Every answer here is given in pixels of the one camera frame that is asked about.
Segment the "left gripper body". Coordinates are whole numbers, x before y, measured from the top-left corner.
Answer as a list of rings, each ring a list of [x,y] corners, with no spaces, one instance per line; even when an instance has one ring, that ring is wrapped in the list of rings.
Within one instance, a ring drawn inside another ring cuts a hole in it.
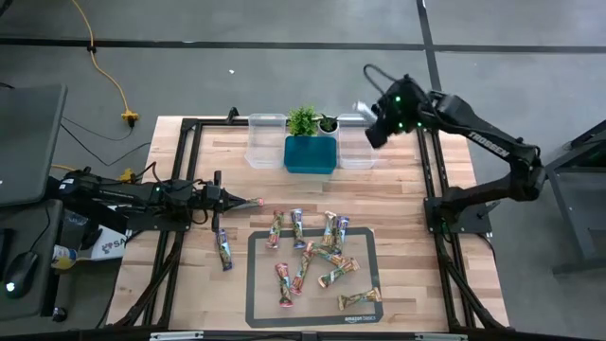
[[[220,216],[223,213],[223,189],[222,189],[222,172],[214,171],[213,181],[205,183],[205,201],[206,209],[213,212],[211,221],[211,230],[218,232],[220,229]]]

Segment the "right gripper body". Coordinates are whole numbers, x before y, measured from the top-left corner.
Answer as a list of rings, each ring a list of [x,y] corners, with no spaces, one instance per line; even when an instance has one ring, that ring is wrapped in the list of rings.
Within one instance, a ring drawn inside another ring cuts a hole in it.
[[[392,134],[390,125],[384,120],[377,120],[365,130],[365,136],[373,149],[380,149]]]

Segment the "clear plastic bin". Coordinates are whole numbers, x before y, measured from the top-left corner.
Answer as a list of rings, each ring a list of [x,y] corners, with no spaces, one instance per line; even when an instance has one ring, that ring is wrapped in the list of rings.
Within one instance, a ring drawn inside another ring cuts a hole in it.
[[[248,117],[245,159],[254,169],[283,167],[287,117],[282,114],[252,114]]]
[[[348,170],[372,169],[377,154],[365,135],[368,123],[359,114],[342,114],[337,121],[339,167]]]

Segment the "succulent in white pot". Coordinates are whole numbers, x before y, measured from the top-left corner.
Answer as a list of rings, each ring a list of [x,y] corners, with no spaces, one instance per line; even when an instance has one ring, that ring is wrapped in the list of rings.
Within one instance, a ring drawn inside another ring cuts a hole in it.
[[[336,117],[328,117],[321,114],[317,121],[319,136],[335,138],[339,128],[338,119]]]

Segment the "leafy plant in white pot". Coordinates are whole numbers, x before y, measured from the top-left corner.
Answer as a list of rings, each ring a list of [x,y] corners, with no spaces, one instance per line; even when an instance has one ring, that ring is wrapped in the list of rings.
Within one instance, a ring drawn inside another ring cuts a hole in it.
[[[314,136],[317,133],[316,112],[312,106],[300,106],[289,111],[290,135]]]

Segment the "teal plastic bin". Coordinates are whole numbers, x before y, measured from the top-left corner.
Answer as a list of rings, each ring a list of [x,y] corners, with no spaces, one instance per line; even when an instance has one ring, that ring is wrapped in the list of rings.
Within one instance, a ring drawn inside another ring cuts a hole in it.
[[[332,174],[337,162],[337,141],[328,136],[288,136],[284,167],[290,173]]]

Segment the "white printed box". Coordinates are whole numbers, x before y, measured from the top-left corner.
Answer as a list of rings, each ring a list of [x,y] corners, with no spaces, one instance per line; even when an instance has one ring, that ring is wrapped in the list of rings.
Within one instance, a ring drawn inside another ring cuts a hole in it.
[[[122,259],[129,235],[116,232],[103,225],[99,230],[101,233],[97,241],[90,248],[89,260],[101,261]]]

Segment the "translucent black-edged baking mat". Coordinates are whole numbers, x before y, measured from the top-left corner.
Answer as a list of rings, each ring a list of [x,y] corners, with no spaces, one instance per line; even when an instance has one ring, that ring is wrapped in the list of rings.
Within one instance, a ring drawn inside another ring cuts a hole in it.
[[[381,302],[358,302],[341,310],[338,296],[353,296],[380,288],[380,277],[373,232],[367,227],[351,227],[346,234],[344,255],[358,261],[360,269],[339,277],[327,288],[318,279],[334,265],[315,256],[309,265],[301,295],[293,295],[292,307],[281,307],[275,265],[288,265],[294,277],[302,252],[293,248],[294,234],[285,231],[279,248],[268,249],[269,233],[257,231],[248,238],[245,320],[251,328],[302,328],[304,326],[354,325],[377,323],[383,318]]]

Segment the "yellow white bottle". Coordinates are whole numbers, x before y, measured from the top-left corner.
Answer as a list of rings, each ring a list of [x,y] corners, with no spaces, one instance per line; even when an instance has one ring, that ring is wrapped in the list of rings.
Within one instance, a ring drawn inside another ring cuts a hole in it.
[[[75,265],[78,253],[75,249],[54,245],[51,267],[57,270],[68,270]]]

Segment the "dark side desk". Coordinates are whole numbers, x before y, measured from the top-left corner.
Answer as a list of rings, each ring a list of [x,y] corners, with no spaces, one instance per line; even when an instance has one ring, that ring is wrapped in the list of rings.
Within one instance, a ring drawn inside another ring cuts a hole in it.
[[[59,276],[51,260],[62,230],[62,216],[62,202],[58,200],[0,210],[0,321],[52,314]],[[26,251],[39,256],[32,286],[25,296],[10,299],[5,293],[5,274],[13,259]]]

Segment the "dark grey laptop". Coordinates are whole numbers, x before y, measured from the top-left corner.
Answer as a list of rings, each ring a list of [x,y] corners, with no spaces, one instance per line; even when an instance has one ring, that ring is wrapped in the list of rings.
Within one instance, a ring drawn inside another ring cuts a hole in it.
[[[66,95],[61,84],[0,90],[0,207],[45,195]]]

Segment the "black metal cart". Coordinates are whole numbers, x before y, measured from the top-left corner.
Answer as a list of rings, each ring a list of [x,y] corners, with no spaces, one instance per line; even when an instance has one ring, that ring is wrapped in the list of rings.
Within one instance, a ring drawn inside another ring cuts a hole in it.
[[[606,119],[563,145],[546,166],[561,216],[574,234],[578,258],[552,269],[568,275],[606,269]]]

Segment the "black computer mouse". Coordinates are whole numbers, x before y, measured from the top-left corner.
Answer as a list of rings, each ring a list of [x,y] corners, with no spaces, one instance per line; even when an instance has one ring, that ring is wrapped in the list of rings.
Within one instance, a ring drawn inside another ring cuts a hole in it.
[[[10,263],[5,274],[5,293],[10,299],[25,296],[32,286],[38,264],[38,254],[26,251],[18,254]]]

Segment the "black aluminium extrusion frame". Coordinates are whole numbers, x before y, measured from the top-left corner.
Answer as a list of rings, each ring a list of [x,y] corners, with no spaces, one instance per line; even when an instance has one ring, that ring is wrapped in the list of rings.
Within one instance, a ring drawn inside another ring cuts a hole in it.
[[[200,130],[183,132],[180,117],[159,117],[149,159],[159,178],[168,177],[178,147],[195,159],[197,177],[222,172],[225,188],[239,197],[260,197],[260,207],[226,212],[220,226],[228,236],[234,266],[224,271],[211,230],[211,215],[198,213],[183,237],[172,304],[156,296],[154,316],[166,316],[173,330],[284,331],[251,328],[245,320],[247,244],[257,231],[269,233],[274,211],[303,211],[308,239],[319,241],[325,212],[346,215],[351,227],[374,234],[383,318],[377,323],[305,326],[332,332],[443,332],[446,306],[438,271],[434,236],[425,224],[427,194],[424,157],[417,134],[391,138],[368,170],[336,170],[330,175],[294,174],[284,169],[254,169],[245,159],[244,124],[208,121]]]

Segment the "silver metal bracket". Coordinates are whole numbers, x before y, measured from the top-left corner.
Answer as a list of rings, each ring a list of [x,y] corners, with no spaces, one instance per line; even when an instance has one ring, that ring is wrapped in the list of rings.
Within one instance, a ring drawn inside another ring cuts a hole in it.
[[[204,338],[203,331],[153,332],[149,341],[200,341]]]
[[[465,334],[419,332],[414,336],[415,341],[469,341]]]

